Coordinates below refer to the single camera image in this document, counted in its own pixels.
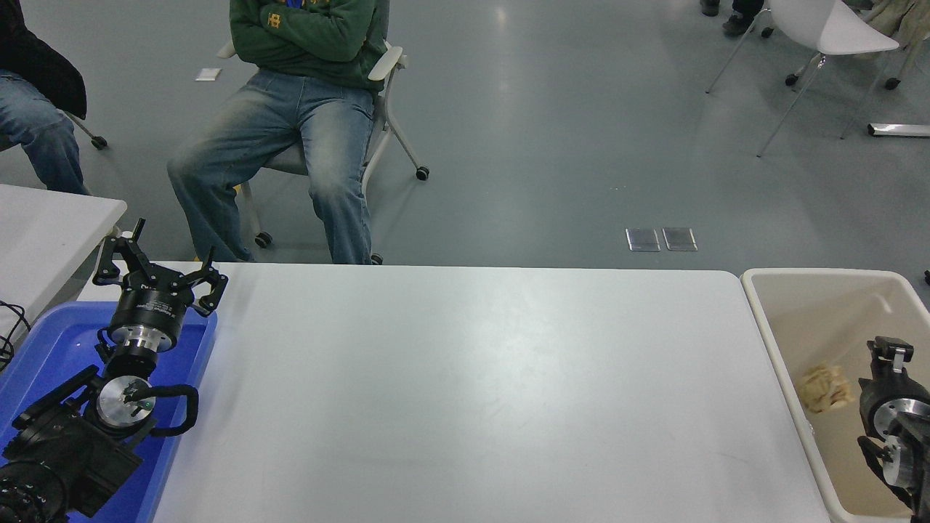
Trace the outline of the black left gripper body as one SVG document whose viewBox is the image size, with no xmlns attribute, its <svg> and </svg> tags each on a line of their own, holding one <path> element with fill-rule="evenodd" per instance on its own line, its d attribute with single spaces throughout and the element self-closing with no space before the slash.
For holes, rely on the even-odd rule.
<svg viewBox="0 0 930 523">
<path fill-rule="evenodd" d="M 193 301 L 195 294 L 190 289 L 123 288 L 108 332 L 113 335 L 120 328 L 145 325 L 165 335 L 177 335 Z"/>
</svg>

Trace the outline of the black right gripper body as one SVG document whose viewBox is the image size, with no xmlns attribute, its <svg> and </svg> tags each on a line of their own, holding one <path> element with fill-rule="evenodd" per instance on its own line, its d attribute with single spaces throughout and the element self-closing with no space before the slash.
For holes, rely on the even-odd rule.
<svg viewBox="0 0 930 523">
<path fill-rule="evenodd" d="M 858 378 L 860 419 L 868 437 L 885 437 L 901 414 L 927 417 L 928 390 L 907 372 L 889 372 L 877 378 Z"/>
</svg>

